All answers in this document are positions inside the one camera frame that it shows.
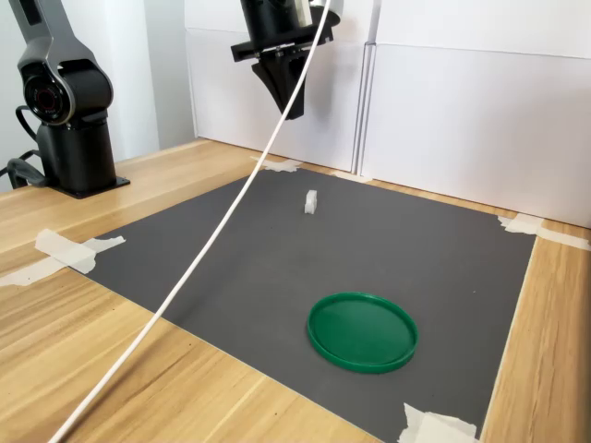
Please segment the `gray mat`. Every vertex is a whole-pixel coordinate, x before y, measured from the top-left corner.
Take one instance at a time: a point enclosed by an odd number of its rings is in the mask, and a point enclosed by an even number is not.
[[[89,277],[151,311],[244,179],[104,235],[127,242]],[[309,189],[316,215],[305,215]],[[386,441],[403,403],[483,424],[535,237],[497,217],[324,174],[263,171],[164,316]],[[308,342],[308,311],[332,293],[388,298],[415,319],[415,357],[349,372]]]

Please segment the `wooden surface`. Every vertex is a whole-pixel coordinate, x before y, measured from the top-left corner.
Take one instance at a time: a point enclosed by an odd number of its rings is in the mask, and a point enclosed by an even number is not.
[[[0,194],[0,275],[44,257],[34,249],[43,228],[82,242],[246,176],[255,164],[251,155],[201,141],[119,163],[117,172],[132,185],[93,198],[75,200],[31,187]],[[369,185],[515,215],[383,182]],[[583,228],[555,221],[545,226],[591,239]],[[589,441],[590,256],[536,240],[482,441]],[[0,288],[0,441],[50,437],[150,316],[70,269],[29,287]],[[219,440],[374,438],[160,320],[68,441]]]

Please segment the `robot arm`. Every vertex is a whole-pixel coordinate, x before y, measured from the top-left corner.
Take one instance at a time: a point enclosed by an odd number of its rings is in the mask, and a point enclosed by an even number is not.
[[[241,0],[250,42],[232,46],[236,62],[257,58],[254,73],[265,84],[279,110],[284,111],[299,79],[308,48],[314,40],[324,0]],[[335,2],[320,36],[332,41],[332,27],[341,21],[343,3]],[[304,87],[287,115],[293,120],[304,114]]]
[[[107,126],[113,86],[92,51],[74,35],[61,0],[9,1],[27,43],[18,70],[25,102],[42,121],[35,138],[45,172],[43,177],[25,159],[14,159],[7,166],[13,187],[29,182],[85,198],[128,184],[115,175]],[[250,42],[233,46],[232,54],[236,62],[258,60],[252,69],[283,112],[308,57],[325,0],[240,1]],[[342,3],[335,4],[320,44],[332,41],[332,26],[340,21]],[[302,87],[287,118],[303,114]]]

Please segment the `masking tape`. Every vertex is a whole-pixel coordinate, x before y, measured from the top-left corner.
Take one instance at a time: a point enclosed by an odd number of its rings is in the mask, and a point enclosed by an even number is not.
[[[43,229],[37,234],[35,248],[84,274],[94,268],[96,252],[49,229]]]
[[[501,226],[504,227],[505,231],[508,233],[534,234],[546,240],[550,240],[550,242],[591,251],[591,245],[588,240],[575,237],[574,235],[568,235],[567,233],[556,233],[550,229],[543,228],[542,223],[544,222],[544,219],[534,217],[533,215],[517,214],[514,219],[499,217],[499,222],[501,222]]]
[[[370,177],[362,177],[361,175],[344,173],[343,171],[334,171],[332,175],[334,175],[335,177],[344,178],[345,180],[351,180],[353,182],[358,183],[367,183],[373,180],[373,178]]]
[[[68,266],[86,274],[94,269],[94,258],[100,252],[121,245],[126,240],[122,236],[99,240],[91,238],[83,244],[75,243],[48,229],[37,234],[35,247],[49,257],[32,265],[19,269],[0,278],[0,287],[14,284],[29,286],[36,281],[49,277]]]
[[[250,157],[252,160],[259,161],[260,157]],[[276,173],[280,172],[287,172],[287,173],[294,173],[297,171],[297,166],[302,164],[297,160],[285,160],[284,162],[272,162],[271,160],[265,160],[262,165],[265,169],[275,171]]]
[[[476,426],[459,418],[422,413],[404,404],[407,428],[398,438],[398,443],[477,443]]]

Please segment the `green lid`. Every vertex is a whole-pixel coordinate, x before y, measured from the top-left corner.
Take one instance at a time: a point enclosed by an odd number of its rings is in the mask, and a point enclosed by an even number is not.
[[[372,374],[406,364],[418,342],[413,319],[369,293],[336,293],[317,302],[308,316],[308,336],[335,365]]]

